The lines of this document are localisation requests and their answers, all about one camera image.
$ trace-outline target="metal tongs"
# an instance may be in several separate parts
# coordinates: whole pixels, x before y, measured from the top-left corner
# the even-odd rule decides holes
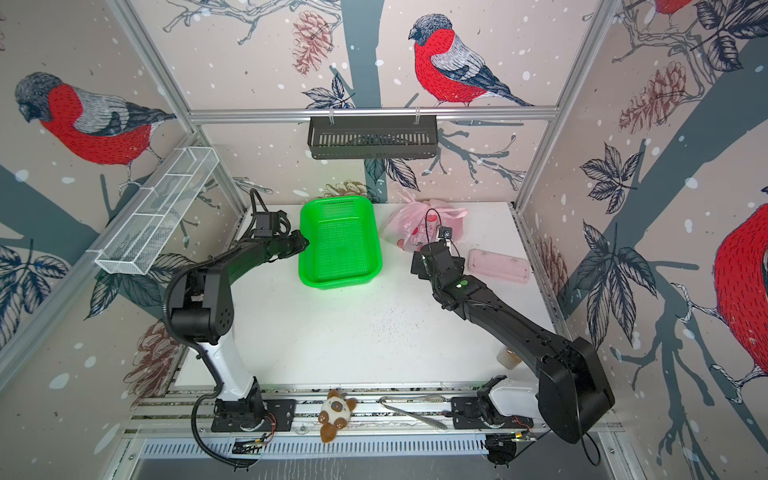
[[[430,419],[425,416],[416,415],[415,413],[406,412],[405,410],[398,409],[396,407],[387,405],[385,403],[386,400],[420,400],[422,402],[447,402],[448,399],[442,395],[421,395],[421,396],[383,396],[379,399],[379,403],[382,404],[382,406],[385,409],[392,410],[393,412],[402,413],[403,415],[407,415],[411,417],[412,419],[419,420],[420,422],[424,422],[427,425],[433,427],[434,429],[438,430],[447,430],[448,427],[445,426],[444,423],[438,422],[437,420]]]

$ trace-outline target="bird tail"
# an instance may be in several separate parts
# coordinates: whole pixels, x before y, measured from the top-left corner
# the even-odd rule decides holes
[[[516,104],[520,105],[521,107],[533,107],[533,104],[529,104],[527,101],[523,100],[522,98],[515,97],[512,92],[509,91],[509,87],[502,84],[503,88],[499,88],[496,93],[501,95],[504,98],[507,98],[508,100],[512,100]]]

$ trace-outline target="green plastic basket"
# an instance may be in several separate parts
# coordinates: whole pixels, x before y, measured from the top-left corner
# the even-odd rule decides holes
[[[312,200],[301,209],[310,245],[299,255],[299,277],[320,289],[368,283],[382,269],[373,205],[365,197]]]

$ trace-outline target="pink plastic bag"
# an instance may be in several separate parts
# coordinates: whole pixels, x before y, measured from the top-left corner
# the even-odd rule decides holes
[[[411,195],[403,198],[408,202],[403,208],[393,213],[382,230],[382,237],[389,243],[397,245],[406,252],[415,252],[429,240],[434,242],[437,238],[437,227],[440,222],[434,210],[427,214],[430,208],[440,213],[444,227],[453,229],[453,240],[460,240],[464,235],[463,218],[467,214],[465,208],[454,208],[441,200],[429,202],[417,202]],[[427,232],[424,231],[424,216],[427,217]]]

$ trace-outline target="white wire mesh basket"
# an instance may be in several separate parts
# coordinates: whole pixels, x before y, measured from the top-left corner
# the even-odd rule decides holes
[[[146,275],[200,193],[219,157],[213,148],[187,147],[99,253],[107,273]]]

